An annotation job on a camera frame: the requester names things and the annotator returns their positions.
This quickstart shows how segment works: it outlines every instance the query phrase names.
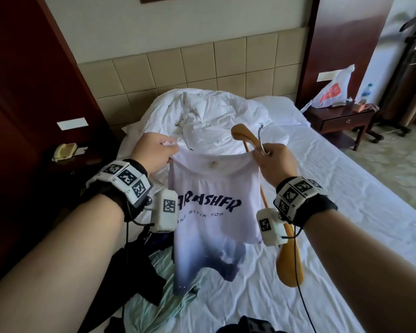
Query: white switch panel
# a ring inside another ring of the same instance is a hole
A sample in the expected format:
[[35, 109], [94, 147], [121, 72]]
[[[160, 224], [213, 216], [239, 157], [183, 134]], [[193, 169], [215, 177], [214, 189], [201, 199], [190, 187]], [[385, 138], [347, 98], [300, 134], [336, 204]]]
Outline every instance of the white switch panel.
[[335, 70], [335, 71], [328, 71], [328, 72], [321, 72], [318, 75], [318, 82], [323, 82], [326, 80], [333, 80], [336, 75], [341, 72], [342, 70]]
[[88, 126], [88, 122], [86, 121], [85, 118], [77, 118], [77, 119], [65, 120], [63, 122], [58, 122], [57, 125], [58, 127], [60, 127], [62, 131], [65, 131], [65, 130], [70, 130], [73, 128]]

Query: patterned carpet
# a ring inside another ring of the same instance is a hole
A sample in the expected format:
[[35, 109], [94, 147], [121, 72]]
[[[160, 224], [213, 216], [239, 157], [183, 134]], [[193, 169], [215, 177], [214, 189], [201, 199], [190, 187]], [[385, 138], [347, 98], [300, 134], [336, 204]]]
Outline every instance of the patterned carpet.
[[[416, 209], [416, 126], [410, 128], [412, 132], [405, 137], [397, 132], [383, 134], [385, 139], [378, 144], [366, 136], [357, 152], [346, 149], [344, 153]], [[383, 133], [391, 128], [376, 126], [374, 130]], [[354, 132], [348, 134], [355, 138]]]

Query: water bottle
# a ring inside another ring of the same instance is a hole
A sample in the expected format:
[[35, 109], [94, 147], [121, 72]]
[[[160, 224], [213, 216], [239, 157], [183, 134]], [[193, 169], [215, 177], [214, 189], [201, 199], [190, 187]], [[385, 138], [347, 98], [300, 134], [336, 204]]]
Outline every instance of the water bottle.
[[364, 105], [368, 101], [368, 97], [371, 95], [371, 88], [373, 87], [373, 84], [368, 84], [368, 86], [362, 91], [361, 100], [358, 104]]

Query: forearm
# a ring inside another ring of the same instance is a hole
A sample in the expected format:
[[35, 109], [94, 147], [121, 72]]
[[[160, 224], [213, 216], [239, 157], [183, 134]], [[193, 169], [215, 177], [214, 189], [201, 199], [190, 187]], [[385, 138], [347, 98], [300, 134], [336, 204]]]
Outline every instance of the forearm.
[[331, 280], [367, 332], [416, 332], [416, 267], [329, 210], [304, 231]]
[[78, 206], [0, 281], [0, 332], [76, 332], [123, 226], [104, 195]]

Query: white plastic bag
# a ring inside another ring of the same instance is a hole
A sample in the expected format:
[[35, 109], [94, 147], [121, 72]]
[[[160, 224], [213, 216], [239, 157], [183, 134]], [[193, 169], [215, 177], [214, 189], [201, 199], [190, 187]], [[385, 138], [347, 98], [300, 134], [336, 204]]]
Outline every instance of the white plastic bag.
[[341, 70], [334, 79], [324, 87], [313, 100], [304, 106], [300, 112], [304, 113], [310, 106], [320, 109], [328, 107], [334, 103], [346, 102], [348, 83], [352, 72], [355, 71], [355, 65], [351, 65]]

